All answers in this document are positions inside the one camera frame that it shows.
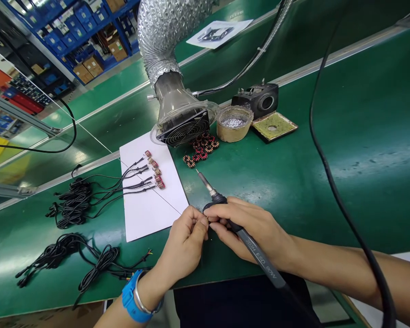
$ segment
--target black cable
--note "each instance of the black cable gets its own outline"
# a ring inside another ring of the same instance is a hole
[[[96,213],[96,215],[87,217],[87,219],[94,219],[95,217],[97,217],[97,216],[100,214],[100,212],[104,209],[104,207],[105,207],[106,205],[108,205],[109,203],[112,203],[113,201],[119,199],[120,197],[123,197],[124,195],[128,195],[128,194],[139,194],[139,193],[142,193],[142,192],[146,192],[146,191],[148,191],[148,190],[150,190],[150,189],[153,189],[153,188],[155,188],[155,187],[156,187],[156,185],[150,186],[150,187],[148,187],[148,188],[141,189],[141,190],[139,190],[139,191],[130,191],[130,192],[127,192],[127,193],[123,193],[123,194],[121,194],[120,196],[111,199],[109,202],[106,202],[106,203],[102,206],[102,208],[99,210],[99,212]]]
[[[96,259],[96,263],[88,260],[83,254],[83,248],[87,248],[90,254]],[[118,256],[120,255],[120,248],[106,245],[102,252],[96,248],[91,247],[83,236],[77,233],[69,233],[59,236],[55,244],[51,244],[45,248],[41,255],[29,266],[21,270],[15,275],[15,278],[21,277],[26,274],[24,278],[17,282],[17,286],[23,288],[33,278],[36,272],[43,269],[56,269],[62,261],[69,255],[79,252],[81,258],[93,268],[84,276],[79,284],[78,291],[79,296],[74,303],[74,307],[78,304],[82,294],[88,290],[90,285],[97,279],[97,277],[103,273],[108,272],[112,276],[127,280],[138,269],[139,264],[146,261],[147,257],[151,254],[151,249],[141,257],[136,263],[131,266],[122,266],[116,263]],[[142,268],[142,270],[149,270],[151,267]]]
[[[257,51],[255,52],[254,56],[252,56],[252,58],[250,59],[250,61],[245,65],[245,67],[240,71],[240,73],[238,73],[231,81],[230,83],[228,83],[227,85],[225,85],[224,87],[215,87],[215,88],[211,88],[211,89],[206,89],[206,90],[202,90],[202,91],[198,91],[196,96],[207,96],[210,94],[213,94],[217,91],[223,90],[224,88],[229,87],[230,85],[232,85],[235,81],[237,81],[240,76],[242,76],[246,69],[250,66],[250,64],[255,60],[255,58],[261,53],[261,51],[263,51],[262,49],[264,48],[264,45],[267,42],[267,39],[269,38],[270,34],[273,31],[273,28],[275,27],[275,24],[278,22],[279,17],[281,16],[282,10],[284,8],[284,2],[286,0],[281,0],[279,7],[278,7],[278,11],[277,14],[275,15],[275,19],[273,20],[272,26],[270,28],[269,33],[267,34],[266,38],[264,39],[263,43],[261,44],[261,46],[257,49]]]
[[[62,100],[59,98],[59,100],[61,101],[61,103],[63,103],[65,105],[65,107],[67,108],[68,112],[70,113],[70,116],[72,117],[72,124],[73,124],[73,131],[74,131],[74,135],[73,135],[73,140],[69,143],[68,146],[66,146],[64,149],[61,150],[40,150],[40,149],[34,149],[34,148],[25,148],[25,147],[18,147],[18,146],[10,146],[10,145],[0,145],[1,148],[12,148],[12,149],[21,149],[21,150],[29,150],[29,151],[34,151],[37,153],[47,153],[47,154],[56,154],[56,153],[62,153],[64,151],[66,151],[67,149],[69,149],[73,143],[76,140],[77,137],[77,129],[76,129],[76,121],[74,119],[74,115],[72,110],[70,109],[70,107]]]
[[[329,167],[327,158],[325,156],[325,154],[322,151],[322,148],[318,142],[318,138],[316,137],[316,134],[314,132],[314,128],[313,128],[313,109],[314,109],[314,99],[316,97],[316,94],[318,92],[318,85],[319,85],[319,79],[321,76],[321,73],[323,71],[323,68],[325,67],[325,64],[327,62],[328,56],[331,52],[331,45],[333,42],[333,38],[336,35],[337,29],[343,19],[343,16],[345,14],[345,11],[347,10],[347,8],[349,7],[351,1],[348,1],[348,3],[346,4],[346,6],[344,6],[344,10],[342,12],[341,18],[339,19],[339,21],[337,22],[333,34],[331,36],[331,39],[329,41],[328,47],[325,51],[325,54],[323,56],[322,59],[322,63],[320,65],[319,68],[319,73],[318,76],[316,78],[316,82],[314,84],[314,91],[313,91],[313,96],[312,96],[312,100],[311,100],[311,105],[310,105],[310,115],[309,115],[309,125],[310,125],[310,133],[314,142],[314,145],[316,146],[316,149],[319,153],[319,156],[322,160],[322,164],[323,167],[325,168],[325,173],[327,175],[328,178],[328,182],[329,185],[331,187],[331,191],[334,195],[334,198],[336,199],[337,205],[339,206],[343,216],[345,217],[349,227],[351,228],[352,232],[355,235],[355,238],[357,238],[361,248],[363,249],[370,268],[372,270],[372,272],[374,273],[374,277],[375,280],[377,281],[377,285],[379,288],[379,292],[381,294],[381,300],[382,300],[382,305],[383,305],[383,328],[392,328],[392,327],[396,327],[396,310],[395,310],[395,304],[393,302],[393,298],[392,295],[390,294],[390,290],[389,290],[389,286],[387,285],[386,279],[383,275],[383,272],[381,271],[381,268],[379,267],[379,264],[374,256],[374,254],[372,253],[372,251],[366,246],[366,243],[364,242],[363,238],[360,236],[360,234],[357,231],[357,228],[354,225],[353,220],[351,219],[351,216],[349,215],[348,211],[346,210],[346,207],[342,201],[342,198],[340,197],[339,191],[337,189],[337,186],[334,182],[334,178],[333,175],[331,173],[331,169]]]
[[[141,158],[137,162],[133,163],[131,166],[128,167],[128,169],[122,174],[121,177],[111,177],[103,174],[93,174],[90,175],[86,178],[77,178],[75,179],[72,183],[70,183],[70,189],[64,193],[64,194],[58,194],[55,193],[54,195],[59,196],[59,200],[61,200],[61,203],[54,202],[52,206],[49,208],[50,212],[46,214],[46,217],[54,217],[55,218],[55,223],[58,229],[67,229],[71,225],[81,225],[84,224],[87,219],[94,219],[96,218],[101,211],[107,206],[109,203],[112,201],[118,199],[121,197],[116,197],[107,203],[105,203],[102,208],[97,212],[96,215],[93,216],[87,216],[86,213],[93,207],[98,204],[100,204],[102,201],[111,198],[115,193],[122,191],[122,190],[132,190],[132,189],[137,189],[141,187],[146,187],[147,185],[151,184],[150,180],[152,177],[147,178],[146,180],[142,180],[138,184],[129,186],[129,187],[119,187],[120,183],[124,179],[132,178],[134,176],[137,176],[138,174],[142,174],[143,172],[149,170],[149,167],[147,165],[133,169],[132,167],[137,165],[143,160]],[[72,171],[72,178],[74,178],[74,172],[81,167],[80,164],[78,164],[75,169]],[[134,172],[131,176],[126,177],[126,175],[129,172]],[[87,182],[86,180],[88,178],[94,177],[94,176],[103,176],[106,178],[112,178],[112,179],[118,179],[118,182],[116,182],[111,189],[108,191],[99,191],[96,193],[92,192],[91,186],[93,184],[99,185],[103,190],[107,190],[109,188],[103,188],[98,182]],[[135,192],[130,192],[133,194],[138,194],[141,192],[145,192],[149,189],[154,188],[155,186],[147,187],[144,188],[140,191],[135,191]],[[96,198],[94,197],[95,195],[100,195],[100,194],[105,194],[101,198]],[[91,203],[92,199],[96,199],[97,201],[95,203]]]

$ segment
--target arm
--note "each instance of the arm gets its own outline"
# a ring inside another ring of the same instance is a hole
[[[229,197],[205,211],[219,238],[239,257],[255,263],[244,244],[226,228],[243,226],[281,271],[337,290],[381,310],[381,296],[361,249],[331,246],[288,235],[261,207]],[[374,252],[395,302],[398,319],[410,326],[410,262]]]
[[[208,240],[208,220],[192,206],[182,213],[170,230],[163,253],[155,267],[138,281],[138,294],[146,309],[154,310],[164,294],[199,264],[202,244]],[[94,328],[136,328],[147,323],[134,321],[123,307],[122,297],[108,308]]]

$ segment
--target paper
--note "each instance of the paper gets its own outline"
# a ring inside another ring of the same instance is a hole
[[[172,226],[173,222],[179,218],[188,206],[187,197],[185,196],[184,188],[174,166],[169,148],[166,145],[154,144],[150,140],[150,132],[120,147],[122,174],[130,165],[142,157],[144,157],[144,160],[138,163],[137,166],[143,167],[148,164],[147,156],[144,154],[146,150],[151,152],[152,158],[159,165],[165,189],[161,190],[156,187],[141,194],[123,196],[126,241],[128,242]],[[148,166],[148,171],[130,179],[124,179],[123,187],[136,185],[153,176],[153,168],[151,165]],[[136,190],[124,190],[123,194]]]
[[[203,48],[216,49],[247,28],[252,21],[226,22],[215,20],[189,38],[187,43]]]

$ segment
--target silver bracelet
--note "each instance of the silver bracelet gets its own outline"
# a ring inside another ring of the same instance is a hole
[[[140,276],[141,276],[142,273],[143,272],[140,272],[138,274],[137,280],[135,282],[135,288],[133,289],[133,297],[134,297],[134,299],[137,300],[138,307],[140,308],[141,312],[144,312],[144,313],[147,313],[147,314],[154,314],[154,313],[157,313],[161,310],[161,308],[163,306],[163,303],[164,303],[164,296],[163,296],[163,299],[159,302],[156,309],[154,309],[153,311],[149,311],[148,309],[146,309],[146,307],[141,302],[140,296],[138,295],[138,281],[140,280]]]

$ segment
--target metal bracket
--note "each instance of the metal bracket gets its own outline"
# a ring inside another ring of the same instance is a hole
[[[26,198],[32,196],[37,190],[33,188],[21,188],[8,184],[0,184],[0,197],[6,198]]]
[[[17,106],[14,106],[13,104],[4,100],[1,97],[0,97],[0,109],[11,114],[12,116],[15,116],[17,119],[23,122],[26,122],[32,125],[33,127],[43,131],[49,137],[54,137],[61,131],[61,129],[51,127],[45,124],[43,121],[40,121],[39,119],[33,117],[32,115],[26,113],[25,111],[22,111]]]

